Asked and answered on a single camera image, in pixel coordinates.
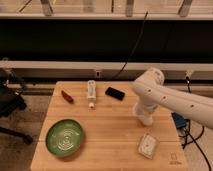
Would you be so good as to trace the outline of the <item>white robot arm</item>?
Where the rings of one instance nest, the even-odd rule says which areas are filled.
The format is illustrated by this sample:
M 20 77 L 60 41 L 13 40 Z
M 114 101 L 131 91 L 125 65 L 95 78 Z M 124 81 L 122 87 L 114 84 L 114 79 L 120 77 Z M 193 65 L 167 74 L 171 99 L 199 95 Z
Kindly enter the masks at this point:
M 152 114 L 161 105 L 213 130 L 213 98 L 167 88 L 164 79 L 161 70 L 149 68 L 133 82 L 132 89 L 139 97 L 133 112 L 138 119 L 150 126 Z

